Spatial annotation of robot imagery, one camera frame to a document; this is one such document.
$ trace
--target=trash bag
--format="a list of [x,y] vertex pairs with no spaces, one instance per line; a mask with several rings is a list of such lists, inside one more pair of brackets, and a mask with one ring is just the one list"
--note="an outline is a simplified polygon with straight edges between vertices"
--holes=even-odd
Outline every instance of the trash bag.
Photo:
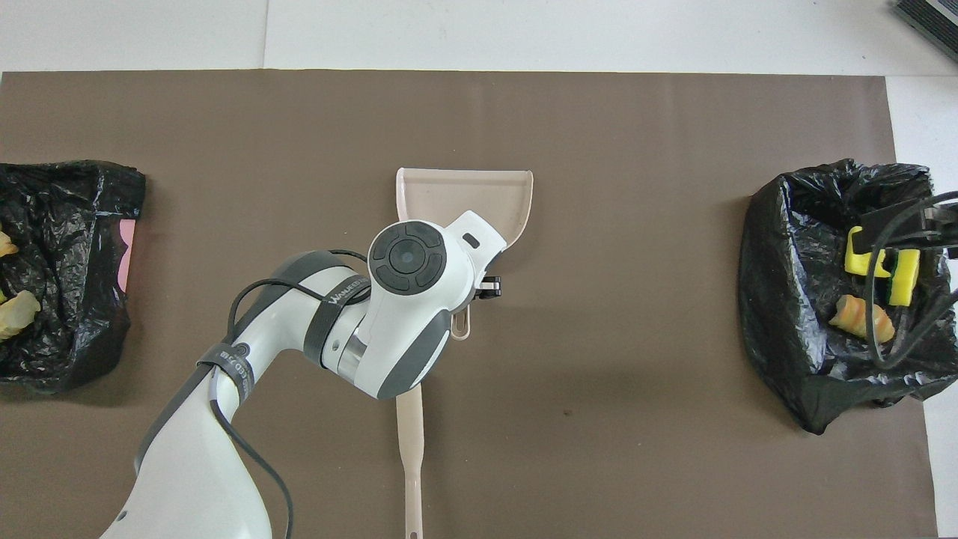
[[0,290],[30,291],[41,309],[0,342],[0,384],[57,393],[106,374],[129,327],[117,282],[146,178],[113,163],[0,164],[0,225],[19,252],[0,258]]
[[[926,399],[958,379],[955,317],[948,311],[890,370],[873,365],[865,340],[829,325],[843,294],[864,297],[865,277],[844,270],[849,229],[859,216],[931,195],[926,167],[866,167],[844,159],[782,174],[749,203],[741,237],[739,314],[749,361],[806,431],[822,434],[843,411],[904,396]],[[893,253],[885,267],[892,269]],[[910,307],[876,303],[904,335],[936,297],[950,293],[940,250],[923,250]]]

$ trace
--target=beige dustpan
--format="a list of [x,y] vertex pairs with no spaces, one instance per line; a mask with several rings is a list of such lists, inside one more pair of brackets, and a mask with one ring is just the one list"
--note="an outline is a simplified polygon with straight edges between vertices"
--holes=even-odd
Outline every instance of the beige dustpan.
[[[447,226],[472,210],[486,220],[511,247],[529,220],[533,202],[531,171],[450,171],[399,169],[396,209],[399,219],[422,219]],[[453,318],[451,336],[469,336],[469,307]],[[422,389],[397,397],[399,456],[406,476],[406,539],[422,539]]]

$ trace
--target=brown mat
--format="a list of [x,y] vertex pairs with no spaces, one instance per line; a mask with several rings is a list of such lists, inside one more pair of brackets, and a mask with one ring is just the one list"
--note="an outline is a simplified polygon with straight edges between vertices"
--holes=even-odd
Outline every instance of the brown mat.
[[[0,400],[0,537],[96,537],[142,434],[292,253],[365,250],[396,168],[532,169],[525,235],[426,380],[429,537],[935,535],[921,405],[805,434],[748,366],[746,197],[776,174],[893,161],[879,78],[152,72],[6,74],[0,159],[151,179],[118,369]],[[400,537],[392,402],[292,353],[237,416],[296,537]],[[276,534],[275,486],[256,472]]]

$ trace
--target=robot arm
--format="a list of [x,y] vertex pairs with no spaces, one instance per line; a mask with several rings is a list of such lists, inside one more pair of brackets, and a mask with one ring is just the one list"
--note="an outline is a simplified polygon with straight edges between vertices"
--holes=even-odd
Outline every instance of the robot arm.
[[380,232],[369,253],[372,282],[326,251],[287,260],[273,277],[323,300],[279,284],[263,289],[235,338],[210,349],[150,428],[137,481],[102,539],[270,537],[259,491],[211,401],[230,420],[290,348],[375,398],[411,389],[442,352],[452,314],[468,305],[505,247],[488,223],[466,212],[447,227],[408,221]]

